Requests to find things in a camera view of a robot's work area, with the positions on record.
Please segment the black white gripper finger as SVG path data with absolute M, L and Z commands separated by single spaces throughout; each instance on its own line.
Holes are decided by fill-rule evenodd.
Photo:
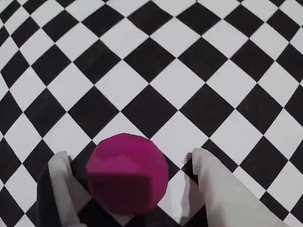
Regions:
M 70 161 L 66 151 L 54 154 L 37 181 L 36 216 L 39 227 L 81 227 L 70 190 Z

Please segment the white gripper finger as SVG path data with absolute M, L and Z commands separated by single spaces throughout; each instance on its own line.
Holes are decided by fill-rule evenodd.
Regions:
M 285 227 L 210 151 L 194 148 L 187 153 L 193 175 L 182 198 L 183 227 Z

